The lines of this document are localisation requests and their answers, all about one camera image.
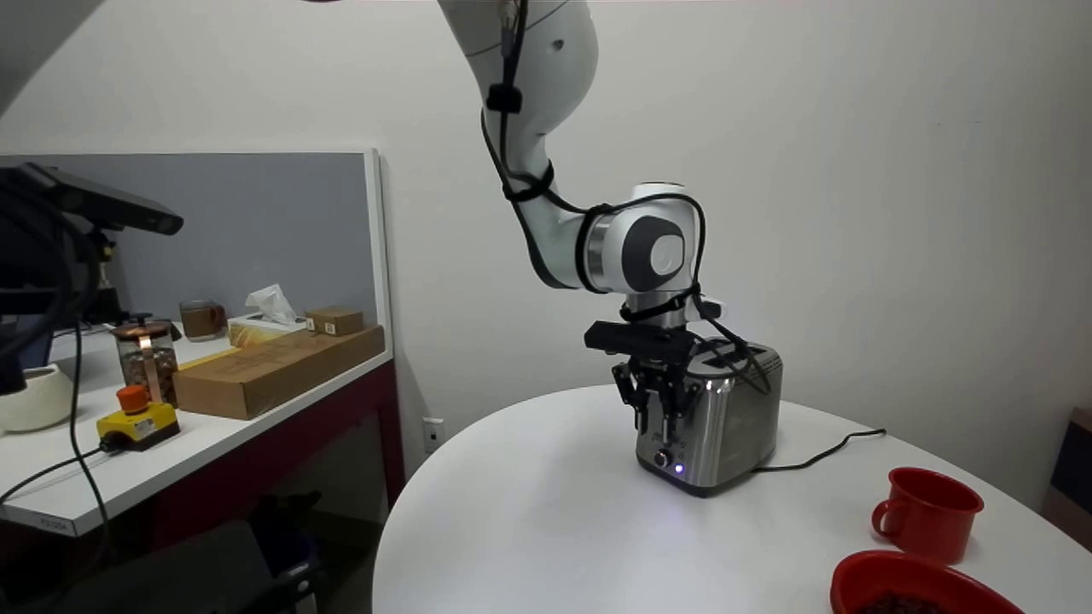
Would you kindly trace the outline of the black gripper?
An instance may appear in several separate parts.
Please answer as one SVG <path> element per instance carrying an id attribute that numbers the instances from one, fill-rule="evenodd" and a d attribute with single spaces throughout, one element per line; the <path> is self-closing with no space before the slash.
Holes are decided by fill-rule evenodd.
<path id="1" fill-rule="evenodd" d="M 685 372 L 680 364 L 628 357 L 614 364 L 611 374 L 614 374 L 618 397 L 635 408 L 648 408 L 652 402 L 661 402 L 670 413 L 680 413 L 689 400 Z"/>

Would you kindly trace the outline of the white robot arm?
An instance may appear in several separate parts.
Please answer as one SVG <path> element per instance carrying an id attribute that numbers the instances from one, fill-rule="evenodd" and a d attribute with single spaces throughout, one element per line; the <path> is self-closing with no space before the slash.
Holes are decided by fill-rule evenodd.
<path id="1" fill-rule="evenodd" d="M 703 252 L 699 203 L 648 186 L 625 203 L 571 203 L 556 191 L 551 134 L 585 101 L 596 73 L 586 0 L 438 0 L 480 92 L 480 136 L 535 275 L 556 291 L 621 294 L 621 320 L 586 344 L 625 355 L 625 402 L 670 402 L 693 357 L 689 301 Z"/>

